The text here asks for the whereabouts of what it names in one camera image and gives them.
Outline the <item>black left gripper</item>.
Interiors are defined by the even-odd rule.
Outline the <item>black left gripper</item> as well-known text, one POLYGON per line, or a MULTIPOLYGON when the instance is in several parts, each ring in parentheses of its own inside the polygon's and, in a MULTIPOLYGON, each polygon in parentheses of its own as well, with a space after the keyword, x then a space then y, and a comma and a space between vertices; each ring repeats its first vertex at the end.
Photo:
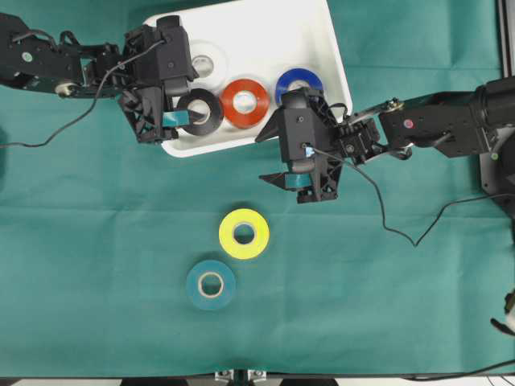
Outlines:
POLYGON ((162 143, 178 137, 177 129, 205 119, 192 110, 174 110, 159 79, 157 48, 164 40, 156 26, 141 25, 125 33, 125 45, 104 46, 85 68, 85 81, 101 89, 101 97, 113 92, 139 143, 162 143))

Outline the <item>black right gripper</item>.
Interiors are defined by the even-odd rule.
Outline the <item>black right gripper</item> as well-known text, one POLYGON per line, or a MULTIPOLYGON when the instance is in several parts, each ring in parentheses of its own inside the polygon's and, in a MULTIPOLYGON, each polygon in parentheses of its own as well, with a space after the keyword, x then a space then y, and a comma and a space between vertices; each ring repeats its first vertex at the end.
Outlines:
MULTIPOLYGON (((306 147, 306 156, 314 162, 307 173, 289 172, 260 175, 259 179, 283 190, 295 190, 298 203, 314 203, 336 199, 343 161, 355 165, 366 163, 382 153, 380 135, 372 118, 349 123, 344 103, 330 105, 322 91, 310 88, 315 141, 306 147)), ((279 135, 280 112, 274 112, 255 142, 264 142, 279 135)))

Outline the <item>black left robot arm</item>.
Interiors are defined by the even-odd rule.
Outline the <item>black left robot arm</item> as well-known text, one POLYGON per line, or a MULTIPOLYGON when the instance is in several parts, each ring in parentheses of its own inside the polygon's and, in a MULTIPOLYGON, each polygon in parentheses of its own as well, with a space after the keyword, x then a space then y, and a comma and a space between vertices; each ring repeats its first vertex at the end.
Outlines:
POLYGON ((163 122, 173 100, 199 76, 188 34, 178 15, 141 25, 116 44, 82 45, 71 31, 58 39, 1 15, 1 84, 63 99, 117 98, 139 143, 162 143, 178 134, 163 122))

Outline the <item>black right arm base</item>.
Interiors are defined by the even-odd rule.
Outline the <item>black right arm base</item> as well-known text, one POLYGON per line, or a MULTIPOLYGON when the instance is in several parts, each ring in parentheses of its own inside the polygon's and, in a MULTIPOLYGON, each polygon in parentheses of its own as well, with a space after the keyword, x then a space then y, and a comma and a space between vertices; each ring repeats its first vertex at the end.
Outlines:
POLYGON ((491 153, 480 155, 483 190, 496 195, 493 201, 514 220, 514 128, 498 131, 498 142, 491 153))

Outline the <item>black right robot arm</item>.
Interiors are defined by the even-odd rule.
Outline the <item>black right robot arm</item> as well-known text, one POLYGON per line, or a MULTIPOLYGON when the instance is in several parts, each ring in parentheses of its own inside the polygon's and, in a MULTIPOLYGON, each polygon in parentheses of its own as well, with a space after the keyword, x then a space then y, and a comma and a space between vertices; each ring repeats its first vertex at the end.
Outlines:
POLYGON ((393 98, 337 119, 316 88, 282 94, 279 107, 256 137, 279 140, 287 169, 262 181, 293 191, 298 203, 336 199, 343 163, 359 166, 383 154, 401 160, 412 147, 435 148, 448 158, 488 153, 497 131, 514 123, 514 79, 494 80, 468 92, 393 98))

